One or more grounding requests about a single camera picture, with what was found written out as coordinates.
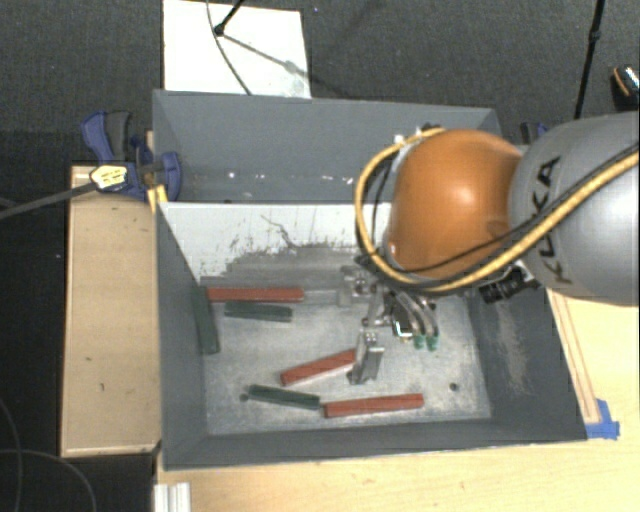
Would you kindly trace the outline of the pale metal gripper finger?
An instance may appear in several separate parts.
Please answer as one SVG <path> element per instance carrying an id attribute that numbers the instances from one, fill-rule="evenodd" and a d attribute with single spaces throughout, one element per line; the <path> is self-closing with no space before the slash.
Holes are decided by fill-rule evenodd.
<path id="1" fill-rule="evenodd" d="M 349 307 L 368 302 L 377 291 L 374 276 L 360 266 L 340 268 L 342 281 L 339 288 L 339 306 Z"/>
<path id="2" fill-rule="evenodd" d="M 354 364 L 348 373 L 351 385 L 363 385 L 378 377 L 385 347 L 373 331 L 361 331 L 355 350 Z"/>

